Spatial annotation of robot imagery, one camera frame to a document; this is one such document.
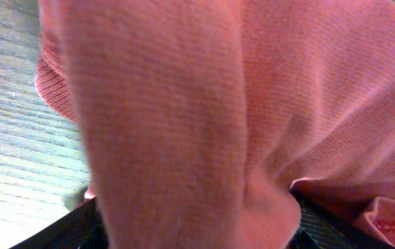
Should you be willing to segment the red orange t-shirt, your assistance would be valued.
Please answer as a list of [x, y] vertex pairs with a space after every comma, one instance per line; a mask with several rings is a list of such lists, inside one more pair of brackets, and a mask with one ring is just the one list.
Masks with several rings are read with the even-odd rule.
[[112, 248], [285, 248], [294, 192], [395, 247], [395, 1], [38, 6]]

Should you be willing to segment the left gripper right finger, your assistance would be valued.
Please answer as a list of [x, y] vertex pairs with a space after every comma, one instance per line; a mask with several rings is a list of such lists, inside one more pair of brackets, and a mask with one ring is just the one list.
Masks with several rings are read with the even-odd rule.
[[299, 228], [288, 243], [290, 249], [395, 249], [301, 194], [291, 194], [300, 205], [302, 215]]

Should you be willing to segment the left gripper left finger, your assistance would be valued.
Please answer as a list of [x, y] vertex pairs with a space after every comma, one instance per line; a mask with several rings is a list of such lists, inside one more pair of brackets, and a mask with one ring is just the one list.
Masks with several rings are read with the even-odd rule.
[[108, 249], [109, 240], [96, 198], [11, 249]]

